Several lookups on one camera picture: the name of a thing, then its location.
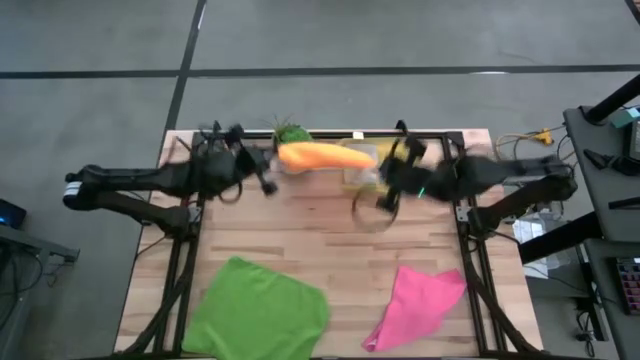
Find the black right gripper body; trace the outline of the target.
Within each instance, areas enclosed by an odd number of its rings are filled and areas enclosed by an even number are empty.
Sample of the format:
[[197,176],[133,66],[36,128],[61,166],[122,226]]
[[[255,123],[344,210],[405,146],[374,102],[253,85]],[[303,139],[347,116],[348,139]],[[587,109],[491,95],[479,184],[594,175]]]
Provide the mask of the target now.
[[397,171],[390,178],[384,178],[384,182],[392,192],[406,193],[416,197],[427,195],[427,183],[433,171],[418,166],[422,160],[427,147],[422,142],[409,142],[405,144],[408,154],[405,159],[396,156],[399,142],[394,142],[387,156],[395,156],[392,163],[397,167]]

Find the grey microfiber towel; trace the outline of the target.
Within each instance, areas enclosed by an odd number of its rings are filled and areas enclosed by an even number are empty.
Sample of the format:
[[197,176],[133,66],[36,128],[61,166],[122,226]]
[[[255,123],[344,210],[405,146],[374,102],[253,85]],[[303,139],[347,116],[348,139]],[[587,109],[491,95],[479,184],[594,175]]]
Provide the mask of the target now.
[[366,169],[345,169],[343,171],[343,180],[345,185],[361,186],[376,185],[379,182],[379,157],[377,146],[374,144],[353,143],[348,144],[347,148],[363,152],[369,155],[375,162],[372,168]]

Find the orange microfiber towel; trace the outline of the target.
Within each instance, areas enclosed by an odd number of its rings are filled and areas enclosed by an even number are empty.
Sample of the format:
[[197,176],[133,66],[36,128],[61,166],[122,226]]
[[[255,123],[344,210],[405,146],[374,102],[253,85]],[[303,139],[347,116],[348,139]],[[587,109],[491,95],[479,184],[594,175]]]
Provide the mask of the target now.
[[370,155],[344,146],[319,142],[293,142],[277,146],[279,161],[287,171],[319,169],[369,169],[377,165]]

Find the pink microfiber towel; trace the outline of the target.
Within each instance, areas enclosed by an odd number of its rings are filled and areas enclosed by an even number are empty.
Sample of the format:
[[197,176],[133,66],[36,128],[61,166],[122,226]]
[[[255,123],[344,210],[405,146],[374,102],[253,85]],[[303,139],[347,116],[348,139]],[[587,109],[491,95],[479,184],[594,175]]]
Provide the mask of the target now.
[[367,352],[382,352],[431,335],[466,287],[457,269],[432,275],[399,266],[384,314],[361,347]]

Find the green microfiber towel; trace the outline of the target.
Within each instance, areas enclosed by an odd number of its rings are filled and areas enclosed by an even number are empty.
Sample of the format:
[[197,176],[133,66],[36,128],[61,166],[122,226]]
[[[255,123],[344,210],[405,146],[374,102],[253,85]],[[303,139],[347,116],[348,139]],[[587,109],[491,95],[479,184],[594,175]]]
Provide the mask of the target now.
[[309,360],[329,317],[320,289],[232,257],[192,314],[181,349],[217,360]]

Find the yellow plastic bin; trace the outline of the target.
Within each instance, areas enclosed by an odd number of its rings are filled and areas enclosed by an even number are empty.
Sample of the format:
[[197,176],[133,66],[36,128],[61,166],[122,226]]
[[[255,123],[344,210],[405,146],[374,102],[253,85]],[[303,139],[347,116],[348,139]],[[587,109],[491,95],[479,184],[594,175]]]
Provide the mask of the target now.
[[[404,138],[381,137],[381,138],[366,138],[362,140],[342,139],[338,142],[338,145],[347,148],[348,144],[353,144],[353,143],[374,144],[377,146],[379,163],[380,163],[385,157],[387,157],[387,155],[389,154],[390,148],[394,142],[399,142],[398,148],[396,150],[396,156],[401,159],[405,159],[408,154],[408,150],[405,148]],[[372,190],[372,191],[376,191],[378,193],[384,194],[387,192],[387,189],[388,189],[386,183],[384,182],[384,178],[381,178],[380,175],[379,175],[379,182],[376,185],[373,185],[373,184],[361,185],[361,186],[345,185],[344,180],[342,185],[345,191],[358,191],[361,188],[365,188],[366,190]]]

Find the black desk beam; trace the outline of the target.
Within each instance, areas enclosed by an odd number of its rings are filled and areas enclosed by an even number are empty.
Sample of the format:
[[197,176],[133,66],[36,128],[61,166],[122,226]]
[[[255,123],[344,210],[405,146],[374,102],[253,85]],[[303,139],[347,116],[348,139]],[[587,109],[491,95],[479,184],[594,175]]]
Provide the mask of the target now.
[[575,247],[587,239],[601,237],[598,217],[595,212],[591,212],[520,244],[518,249],[521,263],[528,264]]

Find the black handheld tool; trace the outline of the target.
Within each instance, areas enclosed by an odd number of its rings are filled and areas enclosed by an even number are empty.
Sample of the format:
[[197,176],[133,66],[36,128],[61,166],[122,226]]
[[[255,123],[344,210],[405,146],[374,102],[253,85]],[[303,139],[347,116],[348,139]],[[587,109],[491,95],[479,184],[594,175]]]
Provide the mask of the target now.
[[628,156],[610,156],[584,149],[584,156],[598,169],[612,169],[625,176],[640,176],[640,161]]

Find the grey side desk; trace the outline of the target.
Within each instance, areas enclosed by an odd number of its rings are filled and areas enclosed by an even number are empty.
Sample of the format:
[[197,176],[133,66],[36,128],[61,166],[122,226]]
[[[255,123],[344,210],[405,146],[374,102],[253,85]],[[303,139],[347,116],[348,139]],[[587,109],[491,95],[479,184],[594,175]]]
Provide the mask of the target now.
[[598,170],[584,154],[585,150],[591,150],[620,156],[624,131],[610,125],[591,125],[577,108],[565,110],[563,117],[604,237],[640,243],[640,209],[609,208],[610,202],[640,197],[640,176],[626,176],[612,169]]

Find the black diagonal pole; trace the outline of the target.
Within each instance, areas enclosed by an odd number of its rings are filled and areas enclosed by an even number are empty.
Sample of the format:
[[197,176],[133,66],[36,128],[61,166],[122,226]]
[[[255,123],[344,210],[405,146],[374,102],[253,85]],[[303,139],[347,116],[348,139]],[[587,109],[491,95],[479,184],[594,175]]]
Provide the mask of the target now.
[[640,74],[588,109],[584,113],[585,120],[592,125],[602,125],[607,117],[637,96],[640,96]]

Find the teal box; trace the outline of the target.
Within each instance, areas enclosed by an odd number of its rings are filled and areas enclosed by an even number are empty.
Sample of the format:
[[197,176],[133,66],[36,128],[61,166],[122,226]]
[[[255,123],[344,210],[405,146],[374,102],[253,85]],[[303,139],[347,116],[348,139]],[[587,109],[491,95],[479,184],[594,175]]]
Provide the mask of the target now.
[[640,119],[640,106],[625,107],[610,116],[610,124],[614,128],[624,128]]

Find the grey metal desk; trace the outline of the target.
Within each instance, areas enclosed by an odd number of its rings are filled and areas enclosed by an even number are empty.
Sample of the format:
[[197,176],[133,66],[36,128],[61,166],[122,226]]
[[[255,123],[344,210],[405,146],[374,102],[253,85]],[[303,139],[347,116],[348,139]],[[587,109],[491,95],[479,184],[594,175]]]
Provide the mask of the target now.
[[77,261],[80,250],[0,225],[0,360],[17,358],[33,292],[52,256]]

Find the blue-lit black device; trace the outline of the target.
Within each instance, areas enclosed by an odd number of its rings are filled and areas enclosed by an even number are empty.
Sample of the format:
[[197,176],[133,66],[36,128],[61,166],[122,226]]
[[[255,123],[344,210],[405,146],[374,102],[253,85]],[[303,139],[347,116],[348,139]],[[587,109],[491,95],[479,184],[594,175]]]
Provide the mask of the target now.
[[27,211],[11,202],[0,199],[0,225],[20,229]]

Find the grey keyboard desk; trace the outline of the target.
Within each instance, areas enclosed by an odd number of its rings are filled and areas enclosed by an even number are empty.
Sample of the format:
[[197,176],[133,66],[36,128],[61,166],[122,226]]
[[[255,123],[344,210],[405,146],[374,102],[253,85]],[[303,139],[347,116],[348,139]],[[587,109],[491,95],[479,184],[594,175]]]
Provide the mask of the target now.
[[620,360],[640,360],[640,315],[627,315],[614,273],[613,258],[640,255],[639,243],[588,239],[584,242],[597,293],[604,301],[608,326]]

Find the black power strip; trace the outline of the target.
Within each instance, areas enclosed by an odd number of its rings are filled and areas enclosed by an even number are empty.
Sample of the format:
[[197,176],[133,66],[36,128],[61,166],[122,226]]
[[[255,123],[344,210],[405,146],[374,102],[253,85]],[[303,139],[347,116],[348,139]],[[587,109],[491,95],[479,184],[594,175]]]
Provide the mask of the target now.
[[600,304],[587,298],[575,298],[574,301],[578,326],[575,338],[580,342],[609,341]]

